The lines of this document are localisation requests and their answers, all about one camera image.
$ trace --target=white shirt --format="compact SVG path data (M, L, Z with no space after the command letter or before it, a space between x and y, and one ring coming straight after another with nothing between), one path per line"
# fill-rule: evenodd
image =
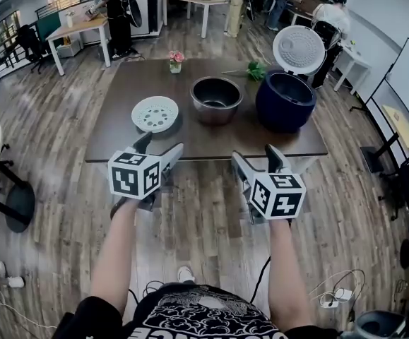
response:
M338 28L343 35L350 32L350 21L345 12L333 4L320 4L312 13L312 21L325 21Z

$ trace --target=wooden floor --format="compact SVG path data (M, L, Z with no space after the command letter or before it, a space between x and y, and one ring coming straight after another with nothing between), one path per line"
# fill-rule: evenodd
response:
M239 37L223 35L223 10L212 8L208 36L202 40L202 9L191 20L169 15L158 39L136 42L147 59L162 59L172 49L186 57L263 58L273 61L273 33L247 23ZM54 64L39 76L25 68L0 83L0 123L11 149L3 158L15 161L14 171L30 181L37 197L29 230L14 234L0 213L0 260L10 275L22 275L26 288L3 289L6 303L30 320L55 326L65 311L73 311L90 289L90 272L109 227L112 197L98 164L83 157L112 77L113 63L104 69L95 47L64 62L60 77ZM304 174L308 192L301 216L292 224L295 246L307 289L342 270L360 268L366 285L357 314L370 309L398 310L393 301L400 242L409 237L405 212L391 222L391 208L377 202L378 177L369 173L360 145L381 144L366 115L349 113L356 99L346 88L339 93L326 81L317 93L312 115L329 154ZM1 178L4 191L10 183ZM138 297L150 280L174 281L182 264L190 265L200 283L217 285L249 299L268 258L268 226L252 226L229 162L184 162L174 170L173 185L164 189L161 208L140 212L131 287ZM255 304L268 313L265 274ZM330 290L335 280L313 292ZM354 288L354 280L343 281ZM312 301L315 322L346 329L348 304L320 309ZM124 319L134 312L129 298ZM0 338L51 338L52 328L40 328L0 306Z

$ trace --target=stainless steel pot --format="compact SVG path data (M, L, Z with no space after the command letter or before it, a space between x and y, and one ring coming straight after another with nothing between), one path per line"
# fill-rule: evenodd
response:
M229 123L243 99L237 84L226 78L211 76L195 81L190 95L198 120L216 126Z

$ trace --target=graphic print shirt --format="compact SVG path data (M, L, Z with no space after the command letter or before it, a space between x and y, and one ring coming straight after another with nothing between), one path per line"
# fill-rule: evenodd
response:
M206 285L167 285L137 306L132 322L106 301L89 297L66 314L53 339L298 339L337 338L316 326L282 334L254 305Z

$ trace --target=white perforated plate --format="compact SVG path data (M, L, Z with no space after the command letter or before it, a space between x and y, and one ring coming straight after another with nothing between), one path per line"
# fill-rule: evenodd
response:
M132 121L145 132L159 133L169 129L179 114L174 100L167 97L149 97L132 110Z
M273 41L273 55L284 70L309 74L325 60L325 46L317 33L305 26L282 29Z

